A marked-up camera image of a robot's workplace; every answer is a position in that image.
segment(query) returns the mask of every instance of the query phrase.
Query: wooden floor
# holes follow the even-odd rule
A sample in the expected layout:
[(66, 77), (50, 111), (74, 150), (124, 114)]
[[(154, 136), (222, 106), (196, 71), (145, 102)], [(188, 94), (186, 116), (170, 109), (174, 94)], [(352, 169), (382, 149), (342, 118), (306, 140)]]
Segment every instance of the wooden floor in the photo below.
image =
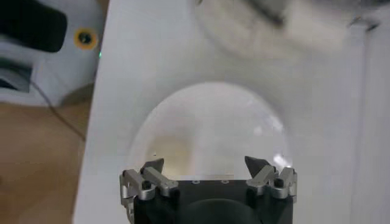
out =
[[(90, 102), (58, 111), (86, 133)], [(71, 223), (83, 140), (47, 108), (0, 103), (0, 223)]]

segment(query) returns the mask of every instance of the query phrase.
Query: yellow ring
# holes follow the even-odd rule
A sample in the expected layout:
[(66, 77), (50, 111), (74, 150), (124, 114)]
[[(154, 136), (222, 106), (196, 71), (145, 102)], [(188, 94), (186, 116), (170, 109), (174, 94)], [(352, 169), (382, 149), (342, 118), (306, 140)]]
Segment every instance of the yellow ring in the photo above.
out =
[[(80, 40), (79, 40), (79, 35), (81, 33), (89, 33), (92, 37), (92, 40), (90, 43), (88, 44), (85, 44), (85, 43), (82, 43)], [(78, 29), (75, 33), (74, 33), (74, 44), (78, 47), (78, 48), (81, 48), (83, 50), (91, 50), (93, 49), (94, 47), (96, 47), (96, 45), (98, 45), (98, 36), (96, 35), (96, 33), (91, 30), (91, 29), (88, 29), (88, 28), (81, 28), (81, 29)]]

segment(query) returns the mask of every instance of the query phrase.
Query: white table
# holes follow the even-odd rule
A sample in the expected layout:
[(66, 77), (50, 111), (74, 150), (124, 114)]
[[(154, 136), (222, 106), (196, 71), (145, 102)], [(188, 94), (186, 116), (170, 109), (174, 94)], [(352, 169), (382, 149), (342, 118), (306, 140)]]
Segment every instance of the white table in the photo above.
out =
[(186, 6), (111, 1), (74, 223), (128, 223), (118, 175), (139, 127), (177, 85), (207, 80), (255, 89), (280, 115), (299, 173), (295, 223), (388, 223), (389, 28), (372, 33), (367, 72), (362, 27), (337, 54), (251, 63), (196, 31)]

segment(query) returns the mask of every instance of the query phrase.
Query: black cable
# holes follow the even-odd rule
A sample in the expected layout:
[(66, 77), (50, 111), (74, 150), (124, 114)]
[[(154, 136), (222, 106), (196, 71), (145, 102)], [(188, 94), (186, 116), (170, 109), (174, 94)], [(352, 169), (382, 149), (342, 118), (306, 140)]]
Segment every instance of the black cable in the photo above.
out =
[(44, 99), (44, 101), (47, 103), (49, 110), (51, 113), (59, 120), (61, 121), (66, 127), (68, 127), (73, 133), (78, 135), (84, 142), (85, 142), (85, 135), (81, 133), (75, 126), (73, 126), (70, 122), (68, 122), (53, 106), (51, 103), (49, 97), (44, 93), (44, 91), (32, 80), (26, 78), (24, 75), (20, 73), (20, 71), (15, 71), (20, 77), (22, 77), (24, 80), (29, 82), (41, 95), (41, 97)]

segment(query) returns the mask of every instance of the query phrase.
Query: screw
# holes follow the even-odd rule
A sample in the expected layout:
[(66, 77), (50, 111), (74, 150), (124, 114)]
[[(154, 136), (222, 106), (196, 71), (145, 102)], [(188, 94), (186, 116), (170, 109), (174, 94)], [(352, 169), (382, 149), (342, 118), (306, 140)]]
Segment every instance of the screw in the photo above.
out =
[(90, 33), (87, 32), (81, 32), (79, 34), (79, 41), (82, 44), (90, 44), (92, 42), (92, 36)]

